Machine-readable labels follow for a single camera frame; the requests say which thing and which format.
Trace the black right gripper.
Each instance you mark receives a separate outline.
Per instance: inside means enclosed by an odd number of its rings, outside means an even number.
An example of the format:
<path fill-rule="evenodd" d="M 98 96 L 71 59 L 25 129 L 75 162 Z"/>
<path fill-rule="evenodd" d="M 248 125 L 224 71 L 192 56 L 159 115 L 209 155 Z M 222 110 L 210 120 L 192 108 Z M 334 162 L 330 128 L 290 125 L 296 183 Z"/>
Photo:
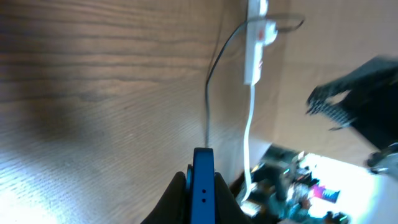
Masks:
<path fill-rule="evenodd" d="M 376 148 L 397 142 L 397 58 L 374 57 L 344 81 L 317 86 L 307 99 L 306 114 L 322 114 L 337 124 L 330 131 L 352 126 Z M 347 91 L 341 103 L 330 98 Z"/>

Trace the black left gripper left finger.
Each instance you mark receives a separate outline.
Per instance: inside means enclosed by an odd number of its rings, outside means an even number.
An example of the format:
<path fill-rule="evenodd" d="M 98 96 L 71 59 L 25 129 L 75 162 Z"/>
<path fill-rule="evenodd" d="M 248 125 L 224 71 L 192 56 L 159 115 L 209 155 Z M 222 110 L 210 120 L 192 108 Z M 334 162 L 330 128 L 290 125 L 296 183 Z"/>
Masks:
<path fill-rule="evenodd" d="M 153 210 L 141 224 L 187 224 L 187 180 L 183 172 L 177 172 Z"/>

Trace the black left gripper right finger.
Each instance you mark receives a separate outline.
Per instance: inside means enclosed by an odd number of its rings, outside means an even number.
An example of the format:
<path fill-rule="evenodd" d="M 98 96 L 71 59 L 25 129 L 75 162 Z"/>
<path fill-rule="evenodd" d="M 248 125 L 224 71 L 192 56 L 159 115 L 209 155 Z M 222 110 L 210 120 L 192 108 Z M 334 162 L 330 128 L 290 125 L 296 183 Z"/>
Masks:
<path fill-rule="evenodd" d="M 215 173 L 217 224 L 251 224 L 219 172 Z"/>

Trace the blue Samsung Galaxy smartphone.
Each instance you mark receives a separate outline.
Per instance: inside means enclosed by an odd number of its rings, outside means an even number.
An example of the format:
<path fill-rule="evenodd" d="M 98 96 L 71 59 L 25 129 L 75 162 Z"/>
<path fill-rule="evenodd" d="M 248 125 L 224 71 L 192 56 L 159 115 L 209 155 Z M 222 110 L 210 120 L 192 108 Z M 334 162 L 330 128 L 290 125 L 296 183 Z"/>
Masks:
<path fill-rule="evenodd" d="M 197 147 L 187 170 L 189 224 L 215 224 L 215 169 L 211 148 Z"/>

